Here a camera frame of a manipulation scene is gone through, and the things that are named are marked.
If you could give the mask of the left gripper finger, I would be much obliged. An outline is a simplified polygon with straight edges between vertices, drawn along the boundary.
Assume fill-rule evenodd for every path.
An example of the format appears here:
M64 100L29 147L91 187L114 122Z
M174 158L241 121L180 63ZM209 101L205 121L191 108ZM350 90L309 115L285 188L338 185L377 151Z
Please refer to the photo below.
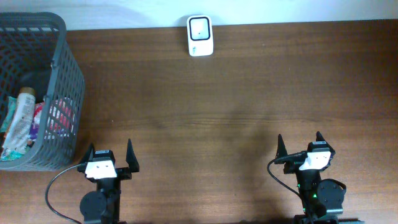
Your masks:
M84 164L92 160L93 156L95 154L95 147L94 144L91 143L88 147L88 150L85 152L84 156L80 160L80 164Z
M140 171L140 166L137 161L137 157L134 153L132 142L130 139L128 139L128 142L127 142L126 162L129 166L130 172L139 172Z

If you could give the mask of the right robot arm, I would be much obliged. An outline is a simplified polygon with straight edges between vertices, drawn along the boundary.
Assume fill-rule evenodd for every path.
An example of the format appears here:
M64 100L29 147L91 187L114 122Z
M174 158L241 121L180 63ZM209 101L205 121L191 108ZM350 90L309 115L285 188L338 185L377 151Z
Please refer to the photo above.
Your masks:
M278 135L278 145L273 163L284 166L284 174L294 174L297 188L294 193L302 202L303 214L295 215L294 223L338 223L343 213L345 184L334 179L322 179L320 173L331 165L335 150L320 132L307 150L288 154L284 140Z

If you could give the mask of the mint toilet wipes pack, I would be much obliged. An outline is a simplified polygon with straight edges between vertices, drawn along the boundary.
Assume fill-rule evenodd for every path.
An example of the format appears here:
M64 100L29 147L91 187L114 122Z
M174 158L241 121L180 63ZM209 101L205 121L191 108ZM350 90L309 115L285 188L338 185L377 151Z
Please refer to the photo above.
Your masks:
M7 115L1 125L1 132L5 133L12 122L15 110L16 110L17 99L11 96L8 97Z

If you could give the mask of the grey plastic mesh basket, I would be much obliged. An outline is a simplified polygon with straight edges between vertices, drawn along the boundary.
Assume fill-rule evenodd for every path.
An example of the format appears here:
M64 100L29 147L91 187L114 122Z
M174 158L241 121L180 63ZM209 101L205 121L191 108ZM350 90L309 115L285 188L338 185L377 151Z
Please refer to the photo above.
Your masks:
M1 13L1 118L7 115L8 97L16 98L24 86L35 90L37 102L45 102L36 142L21 158L2 161L2 170L50 171L73 160L85 79L66 35L64 20L54 13ZM50 107L64 98L69 98L67 105L75 115L69 137L46 127Z

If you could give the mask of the white barcode scanner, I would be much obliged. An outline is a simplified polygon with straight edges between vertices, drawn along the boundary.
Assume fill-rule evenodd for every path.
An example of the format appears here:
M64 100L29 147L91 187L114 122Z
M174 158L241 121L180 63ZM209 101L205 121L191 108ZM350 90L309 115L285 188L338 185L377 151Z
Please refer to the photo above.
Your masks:
M191 57L212 55L214 40L211 18L206 15L190 16L187 19L187 38Z

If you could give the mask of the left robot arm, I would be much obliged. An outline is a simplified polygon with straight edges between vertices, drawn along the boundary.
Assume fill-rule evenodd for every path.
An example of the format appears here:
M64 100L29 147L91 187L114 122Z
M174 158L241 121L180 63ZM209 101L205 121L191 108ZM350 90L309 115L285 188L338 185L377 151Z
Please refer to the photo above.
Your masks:
M122 223L120 220L121 182L132 179L140 167L131 140L127 141L126 167L115 167L111 150L97 151L90 144L79 162L78 172L96 184L96 190L88 192L80 201L84 223Z

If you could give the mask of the teal Kleenex tissue pack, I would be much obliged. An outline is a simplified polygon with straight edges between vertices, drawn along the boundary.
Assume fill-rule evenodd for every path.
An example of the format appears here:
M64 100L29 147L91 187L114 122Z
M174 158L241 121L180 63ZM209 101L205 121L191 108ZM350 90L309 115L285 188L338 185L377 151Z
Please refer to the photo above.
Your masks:
M1 153L1 160L2 161L14 161L14 160L19 159L22 156L24 156L29 150L30 150L29 146L20 147L20 148L17 148L16 150L3 149L2 153Z

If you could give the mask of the white tube with tan cap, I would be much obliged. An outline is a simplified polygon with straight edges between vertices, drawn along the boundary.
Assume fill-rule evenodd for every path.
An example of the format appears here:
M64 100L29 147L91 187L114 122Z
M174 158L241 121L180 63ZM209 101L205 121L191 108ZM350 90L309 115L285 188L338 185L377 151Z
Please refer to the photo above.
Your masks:
M35 90L22 87L17 96L16 108L6 131L2 147L10 151L25 149L29 141L30 126L34 118Z

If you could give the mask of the red purple tissue pack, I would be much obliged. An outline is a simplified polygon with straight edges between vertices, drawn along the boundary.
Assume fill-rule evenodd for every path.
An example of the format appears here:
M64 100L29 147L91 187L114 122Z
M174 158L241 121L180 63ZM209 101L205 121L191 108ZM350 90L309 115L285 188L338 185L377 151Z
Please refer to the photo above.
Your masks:
M68 100L69 98L55 100L55 103L50 107L50 118L46 123L46 127L50 131L55 131L60 137L69 137L69 132L73 131L73 124L75 122L75 115L67 105ZM37 140L44 106L44 101L34 106L34 116L30 126L28 143L36 142Z

